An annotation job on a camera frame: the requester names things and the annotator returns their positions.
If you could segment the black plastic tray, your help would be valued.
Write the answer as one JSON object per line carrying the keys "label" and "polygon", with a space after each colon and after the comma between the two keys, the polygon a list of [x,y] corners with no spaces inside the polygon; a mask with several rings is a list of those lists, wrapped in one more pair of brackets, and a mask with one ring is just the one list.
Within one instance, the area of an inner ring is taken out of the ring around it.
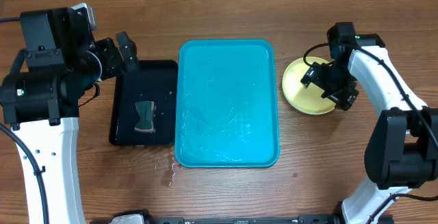
{"label": "black plastic tray", "polygon": [[[170,145],[175,140],[178,64],[173,60],[145,60],[139,69],[116,78],[109,142],[116,146]],[[137,132],[136,103],[153,101],[154,128]]]}

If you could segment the teal plastic tray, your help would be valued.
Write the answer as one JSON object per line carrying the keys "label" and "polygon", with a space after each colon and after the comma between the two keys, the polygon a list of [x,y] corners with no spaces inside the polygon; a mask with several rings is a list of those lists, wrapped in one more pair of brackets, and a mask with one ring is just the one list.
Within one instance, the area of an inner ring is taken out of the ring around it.
{"label": "teal plastic tray", "polygon": [[262,39],[181,46],[175,157],[188,168],[266,168],[280,156],[274,50]]}

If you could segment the yellow plate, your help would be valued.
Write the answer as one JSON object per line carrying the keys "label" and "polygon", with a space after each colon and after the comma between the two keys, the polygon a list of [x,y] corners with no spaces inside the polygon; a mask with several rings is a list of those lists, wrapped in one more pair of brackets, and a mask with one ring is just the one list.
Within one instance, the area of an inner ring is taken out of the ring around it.
{"label": "yellow plate", "polygon": [[302,58],[294,60],[285,69],[282,90],[287,102],[300,112],[310,115],[326,114],[335,109],[335,103],[321,98],[323,90],[315,84],[305,87],[301,79],[309,70]]}

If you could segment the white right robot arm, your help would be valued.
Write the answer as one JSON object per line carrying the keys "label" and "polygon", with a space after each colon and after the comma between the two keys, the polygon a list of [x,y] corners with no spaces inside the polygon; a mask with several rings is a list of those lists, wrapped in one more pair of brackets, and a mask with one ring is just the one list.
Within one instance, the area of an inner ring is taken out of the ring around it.
{"label": "white right robot arm", "polygon": [[366,176],[342,201],[340,222],[378,223],[401,197],[436,201],[410,192],[437,179],[437,109],[407,86],[378,34],[357,34],[351,22],[341,22],[326,37],[332,62],[311,63],[302,85],[316,85],[323,99],[346,111],[360,84],[378,117],[365,149]]}

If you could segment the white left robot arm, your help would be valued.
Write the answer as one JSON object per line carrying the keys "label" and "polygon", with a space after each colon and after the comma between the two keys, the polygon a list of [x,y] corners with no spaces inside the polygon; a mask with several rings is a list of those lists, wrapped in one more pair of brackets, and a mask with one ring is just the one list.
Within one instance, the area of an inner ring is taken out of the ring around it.
{"label": "white left robot arm", "polygon": [[126,32],[94,41],[67,34],[58,48],[22,49],[1,84],[3,130],[21,157],[30,223],[85,223],[77,170],[79,100],[137,63]]}

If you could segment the green brown sponge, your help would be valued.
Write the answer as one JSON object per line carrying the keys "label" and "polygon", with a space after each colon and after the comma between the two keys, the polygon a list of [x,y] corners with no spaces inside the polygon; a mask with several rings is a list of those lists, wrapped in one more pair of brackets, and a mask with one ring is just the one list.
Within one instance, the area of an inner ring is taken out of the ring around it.
{"label": "green brown sponge", "polygon": [[136,123],[134,129],[137,132],[151,133],[155,131],[153,122],[154,110],[155,103],[153,101],[139,101],[136,103],[139,121]]}

